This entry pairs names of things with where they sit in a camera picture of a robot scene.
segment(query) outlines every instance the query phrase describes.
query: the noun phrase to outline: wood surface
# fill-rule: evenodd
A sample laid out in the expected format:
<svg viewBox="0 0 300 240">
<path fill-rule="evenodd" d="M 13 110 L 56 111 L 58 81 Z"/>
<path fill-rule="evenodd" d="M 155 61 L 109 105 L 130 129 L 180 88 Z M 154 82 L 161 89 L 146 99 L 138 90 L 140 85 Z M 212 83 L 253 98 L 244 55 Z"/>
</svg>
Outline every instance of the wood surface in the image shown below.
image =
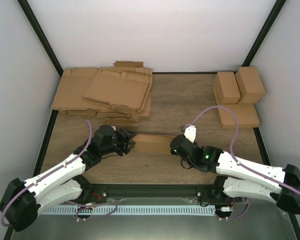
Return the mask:
<svg viewBox="0 0 300 240">
<path fill-rule="evenodd" d="M 216 105 L 212 89 L 214 74 L 153 75 L 151 114 L 142 118 L 142 134 L 177 136 L 182 125 L 193 121 L 204 109 Z M 67 158 L 89 136 L 88 119 L 94 130 L 103 123 L 95 116 L 58 114 L 41 172 Z M 229 151 L 234 129 L 221 128 L 216 109 L 205 113 L 196 123 L 196 142 Z M 234 153 L 243 159 L 262 163 L 252 128 L 240 128 Z M 180 157 L 133 152 L 123 157 L 104 159 L 83 174 L 91 183 L 104 184 L 212 184 L 213 173 L 184 169 Z"/>
</svg>

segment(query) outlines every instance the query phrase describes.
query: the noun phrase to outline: red wire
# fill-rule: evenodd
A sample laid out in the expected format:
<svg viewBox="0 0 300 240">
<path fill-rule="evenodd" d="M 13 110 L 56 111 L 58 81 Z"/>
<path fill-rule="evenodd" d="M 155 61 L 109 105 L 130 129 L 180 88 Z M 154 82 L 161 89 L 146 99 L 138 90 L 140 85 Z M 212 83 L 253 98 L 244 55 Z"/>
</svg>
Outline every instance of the red wire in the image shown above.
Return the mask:
<svg viewBox="0 0 300 240">
<path fill-rule="evenodd" d="M 99 199 L 99 203 L 101 202 L 101 196 L 98 193 L 91 193 L 91 196 L 97 196 Z"/>
</svg>

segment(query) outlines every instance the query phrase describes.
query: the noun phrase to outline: wooden tabletop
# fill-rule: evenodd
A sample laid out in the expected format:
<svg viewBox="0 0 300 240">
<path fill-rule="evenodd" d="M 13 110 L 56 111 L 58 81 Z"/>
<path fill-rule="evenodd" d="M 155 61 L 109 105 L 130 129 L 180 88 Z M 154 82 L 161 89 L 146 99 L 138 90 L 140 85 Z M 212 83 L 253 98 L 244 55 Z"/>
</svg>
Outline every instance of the wooden tabletop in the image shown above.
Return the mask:
<svg viewBox="0 0 300 240">
<path fill-rule="evenodd" d="M 153 75 L 151 114 L 131 128 L 142 134 L 177 136 L 182 125 L 193 121 L 204 109 L 216 105 L 212 90 L 214 74 Z M 58 114 L 41 172 L 66 159 L 89 136 L 85 120 L 94 130 L 103 123 L 95 116 Z M 234 129 L 221 128 L 216 109 L 196 123 L 196 142 L 229 151 Z M 252 128 L 240 128 L 234 144 L 236 156 L 262 163 Z M 104 159 L 83 174 L 91 183 L 103 184 L 212 184 L 213 173 L 184 169 L 180 157 L 133 152 Z"/>
</svg>

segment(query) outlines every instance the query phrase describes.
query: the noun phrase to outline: robotic arm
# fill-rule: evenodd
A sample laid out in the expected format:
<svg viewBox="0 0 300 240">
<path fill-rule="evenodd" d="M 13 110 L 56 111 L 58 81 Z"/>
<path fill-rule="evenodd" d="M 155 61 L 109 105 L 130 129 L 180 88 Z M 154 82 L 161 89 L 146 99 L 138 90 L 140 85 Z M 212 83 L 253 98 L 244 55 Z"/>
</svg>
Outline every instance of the robotic arm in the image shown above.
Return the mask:
<svg viewBox="0 0 300 240">
<path fill-rule="evenodd" d="M 91 184 L 81 174 L 100 163 L 103 156 L 116 153 L 128 154 L 135 143 L 131 139 L 135 132 L 115 130 L 102 125 L 91 139 L 87 149 L 77 159 L 67 164 L 85 148 L 88 140 L 73 154 L 51 169 L 24 182 L 19 178 L 12 180 L 0 202 L 0 211 L 22 190 L 22 193 L 7 209 L 5 218 L 19 232 L 30 226 L 45 210 L 69 200 L 85 202 L 91 194 Z"/>
<path fill-rule="evenodd" d="M 272 167 L 239 157 L 235 161 L 229 152 L 219 148 L 199 147 L 195 138 L 196 128 L 191 125 L 183 135 L 172 140 L 171 154 L 179 155 L 190 167 L 203 173 L 212 172 L 238 178 L 217 176 L 214 185 L 218 186 L 223 196 L 266 200 L 286 212 L 300 214 L 300 195 L 270 180 L 275 179 L 300 192 L 300 171 L 296 166 L 288 164 L 286 168 Z M 242 167 L 241 164 L 260 174 Z"/>
</svg>

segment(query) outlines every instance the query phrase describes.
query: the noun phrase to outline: gray floor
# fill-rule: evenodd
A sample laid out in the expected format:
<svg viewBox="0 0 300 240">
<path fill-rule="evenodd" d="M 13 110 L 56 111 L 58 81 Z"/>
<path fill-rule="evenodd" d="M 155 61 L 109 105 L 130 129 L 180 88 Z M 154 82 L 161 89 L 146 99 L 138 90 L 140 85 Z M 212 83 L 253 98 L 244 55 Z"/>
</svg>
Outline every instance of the gray floor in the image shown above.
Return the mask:
<svg viewBox="0 0 300 240">
<path fill-rule="evenodd" d="M 236 204 L 240 213 L 245 208 Z M 73 216 L 41 215 L 12 240 L 295 240 L 288 214 L 275 205 L 252 202 L 237 220 L 219 222 L 212 216 L 110 216 L 76 222 Z"/>
</svg>

